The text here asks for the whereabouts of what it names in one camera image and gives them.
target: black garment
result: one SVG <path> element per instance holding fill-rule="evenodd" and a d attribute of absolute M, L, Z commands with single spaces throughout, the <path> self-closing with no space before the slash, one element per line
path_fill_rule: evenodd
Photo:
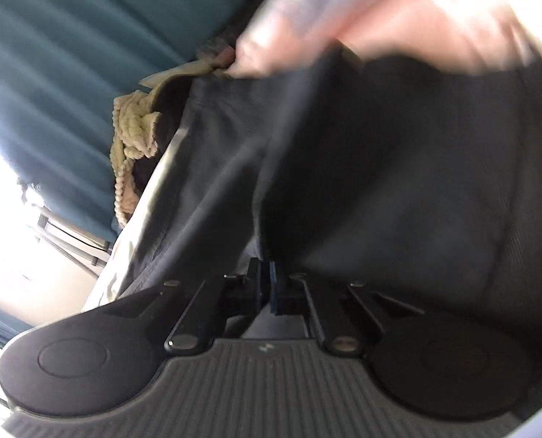
<path fill-rule="evenodd" d="M 542 338 L 542 62 L 478 77 L 339 54 L 207 76 L 127 293 L 259 254 Z"/>

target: black cloth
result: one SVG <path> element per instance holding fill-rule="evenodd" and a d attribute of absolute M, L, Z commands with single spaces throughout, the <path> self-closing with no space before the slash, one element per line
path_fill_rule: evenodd
<path fill-rule="evenodd" d="M 194 82 L 126 294 L 244 250 L 542 337 L 542 62 L 444 74 L 335 51 Z M 251 242 L 255 235 L 257 241 Z"/>

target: ribbed gray surface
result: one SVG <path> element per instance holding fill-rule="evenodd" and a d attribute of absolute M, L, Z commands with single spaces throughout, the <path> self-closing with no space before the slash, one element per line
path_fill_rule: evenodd
<path fill-rule="evenodd" d="M 498 438 L 512 415 L 439 422 L 396 405 L 354 360 L 312 340 L 220 340 L 170 360 L 137 398 L 111 412 L 51 419 L 16 411 L 4 428 L 20 438 Z"/>

